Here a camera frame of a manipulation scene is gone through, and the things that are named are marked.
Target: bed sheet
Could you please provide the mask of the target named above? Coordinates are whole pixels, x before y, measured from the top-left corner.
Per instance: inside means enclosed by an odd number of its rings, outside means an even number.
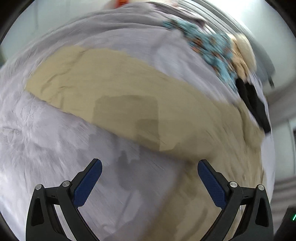
[[[25,240],[35,185],[51,187],[71,180],[93,158],[102,160],[103,173],[81,214],[100,240],[137,240],[157,215],[183,166],[23,91],[31,73],[59,47],[123,50],[209,98],[231,103],[239,98],[190,49],[179,31],[160,27],[161,21],[149,4],[93,13],[30,43],[1,68],[0,211],[20,241]],[[270,154],[271,148],[270,142],[262,145],[263,167],[269,165],[264,153]],[[62,226],[73,239],[64,221]]]

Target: white bed sheet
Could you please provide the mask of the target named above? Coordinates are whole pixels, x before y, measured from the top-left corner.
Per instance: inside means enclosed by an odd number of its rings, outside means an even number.
[[[239,98],[179,31],[160,25],[161,18],[148,4],[102,11],[32,42],[0,70],[0,211],[20,241],[25,240],[35,185],[51,187],[71,180],[93,158],[102,160],[103,173],[81,214],[100,240],[137,240],[182,169],[180,161],[118,138],[23,91],[30,74],[59,47],[78,44],[123,50],[209,98],[227,102]],[[273,153],[271,136],[262,144],[269,196]],[[73,239],[65,222],[62,225]]]

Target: bed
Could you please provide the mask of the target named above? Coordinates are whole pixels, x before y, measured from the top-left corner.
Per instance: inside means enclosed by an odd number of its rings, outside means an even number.
[[[253,73],[249,81],[268,114],[260,80],[268,80],[273,71],[266,52],[247,30],[210,5],[202,1],[189,4],[180,2],[179,7],[205,18],[209,31],[223,27],[224,31],[239,31],[249,37],[259,65],[259,72]],[[101,182],[80,209],[81,214],[100,240],[138,240],[157,215],[163,197],[176,183],[182,168],[182,163],[173,158],[63,113],[23,91],[40,63],[61,46],[124,50],[189,83],[209,98],[229,103],[239,98],[219,81],[209,65],[192,54],[179,32],[161,27],[164,14],[151,10],[151,5],[154,4],[129,4],[116,12],[104,10],[81,17],[30,43],[0,69],[0,211],[19,240],[25,240],[26,215],[35,185],[50,187],[70,180],[94,157],[106,161]],[[271,199],[275,171],[271,134],[263,140],[261,159]],[[135,185],[132,180],[140,176],[146,179]],[[147,182],[151,180],[149,176],[154,177],[153,182]],[[73,239],[66,222],[61,223],[67,236]]]

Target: black device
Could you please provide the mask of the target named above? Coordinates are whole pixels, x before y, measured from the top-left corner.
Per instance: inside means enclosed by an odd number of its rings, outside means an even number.
[[[214,204],[222,209],[201,241],[223,241],[241,205],[246,205],[240,224],[231,241],[271,241],[273,223],[269,201],[263,185],[240,187],[228,182],[207,160],[197,166],[198,174]],[[57,217],[54,204],[60,205],[77,241],[98,241],[78,211],[84,205],[102,173],[102,163],[93,159],[83,172],[59,187],[35,187],[29,207],[27,241],[69,241]]]

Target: mattress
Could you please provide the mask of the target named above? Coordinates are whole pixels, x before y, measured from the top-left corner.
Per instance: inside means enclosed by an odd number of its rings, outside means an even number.
[[[37,66],[61,46],[123,50],[209,98],[229,103],[239,98],[190,49],[179,31],[161,27],[162,20],[163,15],[149,4],[92,13],[30,43],[0,69],[0,212],[19,240],[25,240],[35,185],[52,187],[71,180],[93,158],[102,160],[103,174],[79,211],[100,240],[119,240],[119,231],[120,240],[137,240],[182,169],[178,160],[92,126],[23,91]],[[256,75],[250,79],[266,104],[259,79]],[[271,197],[272,135],[266,136],[261,151]],[[65,221],[61,223],[73,238]]]

